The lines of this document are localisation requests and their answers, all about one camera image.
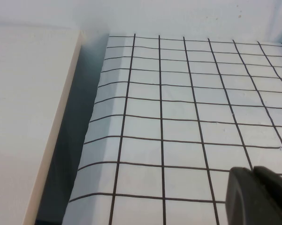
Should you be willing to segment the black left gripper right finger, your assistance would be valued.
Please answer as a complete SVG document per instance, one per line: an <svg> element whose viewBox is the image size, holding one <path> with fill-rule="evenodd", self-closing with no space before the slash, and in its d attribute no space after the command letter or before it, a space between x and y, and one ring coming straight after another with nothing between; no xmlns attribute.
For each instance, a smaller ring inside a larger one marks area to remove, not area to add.
<svg viewBox="0 0 282 225"><path fill-rule="evenodd" d="M253 174L267 192L268 200L282 220L282 177L264 166L255 166Z"/></svg>

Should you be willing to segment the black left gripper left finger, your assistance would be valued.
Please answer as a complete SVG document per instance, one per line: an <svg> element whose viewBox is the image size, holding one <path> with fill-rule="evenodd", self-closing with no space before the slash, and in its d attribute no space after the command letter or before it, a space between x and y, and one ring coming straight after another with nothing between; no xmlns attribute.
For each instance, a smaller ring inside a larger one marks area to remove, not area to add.
<svg viewBox="0 0 282 225"><path fill-rule="evenodd" d="M269 195L247 168L230 169L225 206L229 225L274 223Z"/></svg>

